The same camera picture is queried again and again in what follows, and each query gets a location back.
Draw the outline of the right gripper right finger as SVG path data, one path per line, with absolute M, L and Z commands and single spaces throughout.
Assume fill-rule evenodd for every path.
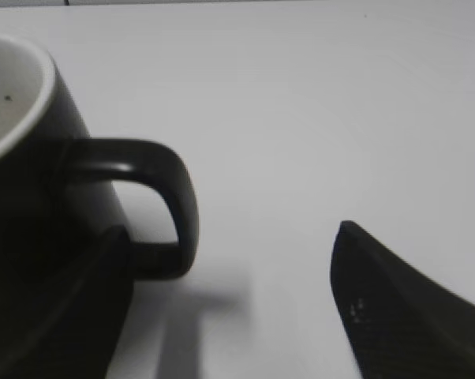
M 363 378 L 475 378 L 475 305 L 353 221 L 338 229 L 330 283 Z

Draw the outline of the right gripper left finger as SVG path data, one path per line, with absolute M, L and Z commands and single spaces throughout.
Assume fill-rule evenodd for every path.
M 38 283 L 0 254 L 0 378 L 107 375 L 133 293 L 129 247 L 111 227 Z

